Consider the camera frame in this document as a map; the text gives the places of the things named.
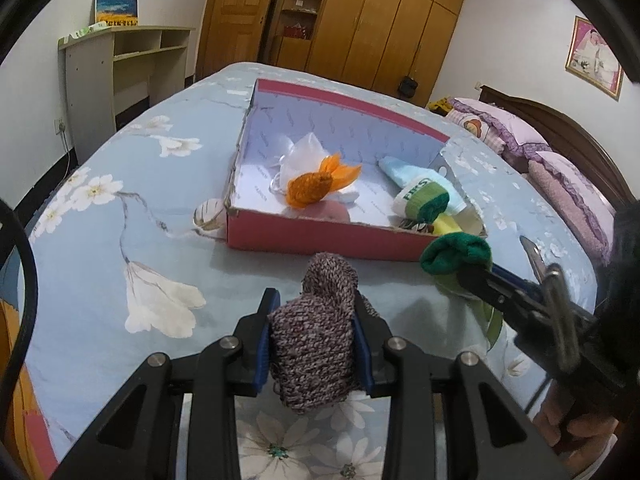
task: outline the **pink picture frame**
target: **pink picture frame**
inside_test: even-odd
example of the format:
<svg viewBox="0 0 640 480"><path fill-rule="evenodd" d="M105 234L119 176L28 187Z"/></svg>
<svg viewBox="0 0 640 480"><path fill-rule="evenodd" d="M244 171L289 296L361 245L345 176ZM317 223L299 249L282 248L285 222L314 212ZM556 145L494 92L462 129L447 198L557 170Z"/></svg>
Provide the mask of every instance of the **pink picture frame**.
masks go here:
<svg viewBox="0 0 640 480"><path fill-rule="evenodd" d="M616 101L620 99L622 67L598 31L580 16L575 17L574 36L565 69Z"/></svg>

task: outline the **electrical outlet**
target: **electrical outlet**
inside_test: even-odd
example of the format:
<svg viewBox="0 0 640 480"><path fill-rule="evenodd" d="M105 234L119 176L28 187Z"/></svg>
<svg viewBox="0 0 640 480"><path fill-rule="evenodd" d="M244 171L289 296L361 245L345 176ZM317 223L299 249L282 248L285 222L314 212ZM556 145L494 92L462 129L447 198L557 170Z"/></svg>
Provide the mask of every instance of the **electrical outlet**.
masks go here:
<svg viewBox="0 0 640 480"><path fill-rule="evenodd" d="M66 131L66 125L65 125L65 120L64 119L55 119L53 121L53 127L54 127L54 131L56 133L56 135L60 135L65 133Z"/></svg>

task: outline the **framed picture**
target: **framed picture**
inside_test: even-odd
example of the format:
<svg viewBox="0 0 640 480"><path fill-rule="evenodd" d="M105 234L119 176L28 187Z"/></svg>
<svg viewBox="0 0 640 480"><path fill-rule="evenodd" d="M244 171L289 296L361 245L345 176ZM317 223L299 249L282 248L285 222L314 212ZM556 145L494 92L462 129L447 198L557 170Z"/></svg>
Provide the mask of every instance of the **framed picture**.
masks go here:
<svg viewBox="0 0 640 480"><path fill-rule="evenodd" d="M95 21L107 25L137 25L138 0L95 0Z"/></svg>
<svg viewBox="0 0 640 480"><path fill-rule="evenodd" d="M622 67L593 25L579 16L575 17L574 38L565 68L619 100Z"/></svg>

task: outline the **wooden wardrobe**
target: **wooden wardrobe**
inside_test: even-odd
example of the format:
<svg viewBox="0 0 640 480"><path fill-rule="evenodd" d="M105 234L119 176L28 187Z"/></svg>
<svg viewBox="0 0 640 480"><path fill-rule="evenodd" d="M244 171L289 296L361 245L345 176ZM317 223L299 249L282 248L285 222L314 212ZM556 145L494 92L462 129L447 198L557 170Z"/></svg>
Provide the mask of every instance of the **wooden wardrobe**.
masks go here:
<svg viewBox="0 0 640 480"><path fill-rule="evenodd" d="M418 83L409 101L423 107L462 1L317 0L318 15L305 22L310 38L300 39L283 36L280 11L286 0L277 0L268 31L268 60L393 97L399 97L398 85L409 76ZM287 19L293 23L296 17L289 14Z"/></svg>

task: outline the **light blue bedsheet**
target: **light blue bedsheet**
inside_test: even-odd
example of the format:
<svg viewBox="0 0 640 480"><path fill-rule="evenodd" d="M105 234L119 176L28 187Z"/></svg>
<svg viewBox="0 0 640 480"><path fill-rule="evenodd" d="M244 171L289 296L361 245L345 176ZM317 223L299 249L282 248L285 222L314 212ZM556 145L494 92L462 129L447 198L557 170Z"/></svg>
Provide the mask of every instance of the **light blue bedsheet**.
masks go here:
<svg viewBox="0 0 640 480"><path fill-rule="evenodd" d="M450 136L443 156L482 210L494 262L533 280L518 241L525 235L547 263L561 263L574 301L593 310L593 269L574 236L519 174L465 130L370 91L260 64L231 65L116 134L62 187L31 235L40 304L27 364L58 459L149 354L199 352L254 312L268 286L283 301L300 292L306 256L230 250L193 232L197 206L223 197L258 76L348 94ZM417 264L353 265L360 290L376 298L396 335L443 356L469 346L486 353L482 327L465 300L441 294ZM543 377L507 328L487 361L520 404ZM386 399L353 394L298 417L270 387L258 399L241 399L243 477L327 480L352 462L359 474L375 478L388 406ZM287 447L289 457L273 458L270 444Z"/></svg>

